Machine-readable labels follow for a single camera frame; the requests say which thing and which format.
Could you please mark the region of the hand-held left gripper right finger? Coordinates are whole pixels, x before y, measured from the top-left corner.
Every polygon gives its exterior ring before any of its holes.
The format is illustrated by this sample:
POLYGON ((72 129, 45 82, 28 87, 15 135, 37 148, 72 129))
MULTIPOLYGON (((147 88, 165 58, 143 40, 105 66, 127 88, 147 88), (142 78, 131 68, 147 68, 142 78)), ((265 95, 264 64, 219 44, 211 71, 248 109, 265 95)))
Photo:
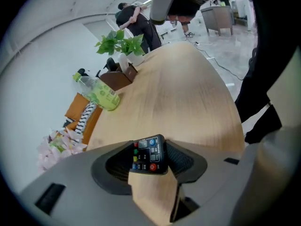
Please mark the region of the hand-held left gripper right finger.
POLYGON ((222 187, 240 161, 240 154, 179 141, 166 141, 168 166, 177 182, 171 214, 176 222, 202 208, 222 187))

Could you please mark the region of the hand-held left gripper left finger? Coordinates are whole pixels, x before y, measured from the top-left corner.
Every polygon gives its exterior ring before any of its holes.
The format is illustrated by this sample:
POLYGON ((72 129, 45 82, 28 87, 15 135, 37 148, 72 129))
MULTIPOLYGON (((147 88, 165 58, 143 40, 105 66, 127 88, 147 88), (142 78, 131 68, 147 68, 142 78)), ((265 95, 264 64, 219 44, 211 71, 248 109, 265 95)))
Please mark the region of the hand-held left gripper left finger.
POLYGON ((70 156, 48 169, 20 194, 46 226, 167 226, 164 175, 132 173, 134 141, 70 156))

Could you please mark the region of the long black remote control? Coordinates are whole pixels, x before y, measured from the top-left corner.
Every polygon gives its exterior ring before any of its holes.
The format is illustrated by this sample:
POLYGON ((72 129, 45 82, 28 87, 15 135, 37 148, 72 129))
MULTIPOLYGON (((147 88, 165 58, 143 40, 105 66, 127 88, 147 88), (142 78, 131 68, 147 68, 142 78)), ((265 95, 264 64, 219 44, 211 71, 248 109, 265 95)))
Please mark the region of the long black remote control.
POLYGON ((164 175, 168 172, 165 138, 161 134, 142 138, 133 143, 132 173, 164 175))

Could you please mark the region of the brown wooden organizer box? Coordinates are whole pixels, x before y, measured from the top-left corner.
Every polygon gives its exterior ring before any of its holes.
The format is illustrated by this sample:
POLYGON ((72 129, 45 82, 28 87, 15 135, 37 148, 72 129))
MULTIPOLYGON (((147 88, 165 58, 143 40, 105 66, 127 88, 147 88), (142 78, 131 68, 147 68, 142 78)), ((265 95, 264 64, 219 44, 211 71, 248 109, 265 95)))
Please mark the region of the brown wooden organizer box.
POLYGON ((122 72, 119 63, 116 63, 115 71, 109 70, 108 72, 100 75, 99 78, 111 89, 117 91, 132 84, 137 74, 138 71, 131 63, 128 64, 125 72, 122 72))

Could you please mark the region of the pink flowers in pot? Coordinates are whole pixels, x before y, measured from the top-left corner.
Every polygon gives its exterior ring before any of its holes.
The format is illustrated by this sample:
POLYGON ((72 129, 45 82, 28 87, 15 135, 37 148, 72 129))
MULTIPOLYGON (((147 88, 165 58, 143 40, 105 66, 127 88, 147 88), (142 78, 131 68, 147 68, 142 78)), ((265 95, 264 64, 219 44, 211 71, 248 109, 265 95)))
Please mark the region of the pink flowers in pot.
POLYGON ((43 137, 37 147, 37 165, 42 171, 47 171, 61 160, 82 153, 87 145, 83 143, 83 135, 69 128, 53 130, 43 137))

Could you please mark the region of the brown wooden side table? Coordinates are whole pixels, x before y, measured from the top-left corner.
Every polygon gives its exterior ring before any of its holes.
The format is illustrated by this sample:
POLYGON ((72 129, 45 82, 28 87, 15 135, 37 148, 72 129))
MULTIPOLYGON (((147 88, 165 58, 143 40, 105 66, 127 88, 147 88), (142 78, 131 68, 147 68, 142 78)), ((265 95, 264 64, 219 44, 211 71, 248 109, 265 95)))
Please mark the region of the brown wooden side table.
POLYGON ((233 22, 230 6, 214 6, 201 9, 201 14, 205 22, 206 31, 214 30, 221 36, 221 29, 230 29, 233 35, 233 22))

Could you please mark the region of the green leafy potted plant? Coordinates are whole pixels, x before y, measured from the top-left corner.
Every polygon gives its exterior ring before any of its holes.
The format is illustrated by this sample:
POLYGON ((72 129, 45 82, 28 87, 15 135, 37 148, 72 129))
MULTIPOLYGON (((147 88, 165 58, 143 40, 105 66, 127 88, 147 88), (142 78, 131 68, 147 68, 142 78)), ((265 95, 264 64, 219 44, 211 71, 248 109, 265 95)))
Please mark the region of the green leafy potted plant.
POLYGON ((98 54, 108 53, 112 56, 115 52, 124 54, 133 66, 139 66, 145 55, 142 49, 143 34, 126 38, 124 30, 111 30, 107 36, 102 35, 102 40, 95 44, 98 54))

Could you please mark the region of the black white striped blanket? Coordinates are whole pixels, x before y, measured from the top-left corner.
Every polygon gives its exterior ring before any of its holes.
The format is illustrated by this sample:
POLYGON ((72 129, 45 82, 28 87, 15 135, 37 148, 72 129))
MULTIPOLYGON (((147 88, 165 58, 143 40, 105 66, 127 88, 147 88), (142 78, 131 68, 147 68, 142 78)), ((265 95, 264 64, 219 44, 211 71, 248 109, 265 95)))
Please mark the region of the black white striped blanket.
POLYGON ((83 134, 87 121, 89 120, 90 116, 92 115, 92 113, 95 111, 96 108, 97 108, 96 104, 92 102, 87 104, 75 128, 75 132, 77 134, 83 134))

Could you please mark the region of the oval wooden coffee table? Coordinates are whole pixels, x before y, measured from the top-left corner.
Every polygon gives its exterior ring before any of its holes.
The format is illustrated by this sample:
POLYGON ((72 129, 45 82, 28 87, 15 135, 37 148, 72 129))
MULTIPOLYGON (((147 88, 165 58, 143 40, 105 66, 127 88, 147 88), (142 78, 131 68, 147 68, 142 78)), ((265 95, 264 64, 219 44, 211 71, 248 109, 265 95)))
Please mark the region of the oval wooden coffee table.
MULTIPOLYGON (((162 134, 166 139, 243 153, 242 124, 233 98, 210 62, 188 42, 164 45, 146 55, 121 101, 103 111, 88 151, 162 134)), ((205 205, 181 219, 182 226, 228 226, 233 210, 225 192, 229 177, 205 205)))

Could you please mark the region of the orange sofa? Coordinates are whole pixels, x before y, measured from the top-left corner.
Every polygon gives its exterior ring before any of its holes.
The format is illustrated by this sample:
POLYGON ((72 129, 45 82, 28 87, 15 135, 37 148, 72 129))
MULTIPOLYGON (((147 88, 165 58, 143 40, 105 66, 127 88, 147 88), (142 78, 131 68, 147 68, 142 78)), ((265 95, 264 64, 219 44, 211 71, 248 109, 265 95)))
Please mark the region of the orange sofa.
MULTIPOLYGON (((77 93, 73 99, 73 102, 71 103, 69 109, 65 114, 65 117, 67 117, 70 120, 73 120, 73 122, 69 123, 68 125, 64 125, 63 127, 67 127, 68 129, 75 130, 76 126, 79 124, 81 114, 84 112, 84 109, 88 105, 88 102, 89 101, 86 98, 84 98, 81 94, 77 93)), ((92 112, 89 119, 87 120, 86 127, 83 130, 83 140, 82 140, 82 142, 86 145, 90 141, 91 135, 93 133, 93 130, 95 128, 95 125, 98 121, 101 112, 102 109, 97 106, 95 110, 92 112)))

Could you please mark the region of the person's black clothing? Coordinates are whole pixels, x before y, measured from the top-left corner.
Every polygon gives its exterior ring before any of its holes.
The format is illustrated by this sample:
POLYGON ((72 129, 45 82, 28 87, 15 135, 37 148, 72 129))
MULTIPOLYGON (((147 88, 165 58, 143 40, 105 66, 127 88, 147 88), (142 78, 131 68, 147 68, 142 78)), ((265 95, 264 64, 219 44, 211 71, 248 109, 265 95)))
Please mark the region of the person's black clothing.
POLYGON ((282 127, 280 118, 267 95, 267 91, 281 74, 280 68, 258 62, 258 49, 254 48, 249 59, 249 69, 245 75, 239 95, 235 101, 241 122, 247 121, 266 105, 265 113, 254 127, 246 133, 245 142, 259 143, 267 134, 282 127))

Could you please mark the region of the green drink bottle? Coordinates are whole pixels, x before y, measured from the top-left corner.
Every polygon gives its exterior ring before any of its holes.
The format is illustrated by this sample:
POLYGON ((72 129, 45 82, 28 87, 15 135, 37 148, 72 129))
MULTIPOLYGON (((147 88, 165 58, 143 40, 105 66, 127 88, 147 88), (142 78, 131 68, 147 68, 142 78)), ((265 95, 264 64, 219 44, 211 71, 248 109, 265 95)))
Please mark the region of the green drink bottle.
POLYGON ((89 102, 107 111, 118 107, 119 95, 98 77, 82 76, 76 72, 72 78, 79 84, 81 95, 89 102))

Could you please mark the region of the black office chair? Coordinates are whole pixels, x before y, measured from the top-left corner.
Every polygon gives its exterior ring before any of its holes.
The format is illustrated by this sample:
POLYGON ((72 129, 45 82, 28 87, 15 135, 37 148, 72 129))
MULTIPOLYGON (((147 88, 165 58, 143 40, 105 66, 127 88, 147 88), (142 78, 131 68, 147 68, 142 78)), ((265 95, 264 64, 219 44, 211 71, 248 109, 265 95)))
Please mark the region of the black office chair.
MULTIPOLYGON (((101 70, 99 70, 99 71, 97 72, 97 74, 95 75, 95 77, 99 78, 100 72, 101 72, 101 70)), ((85 71, 84 68, 79 69, 79 70, 78 70, 78 73, 79 73, 81 76, 89 76, 89 77, 90 77, 90 75, 86 73, 86 71, 85 71)))

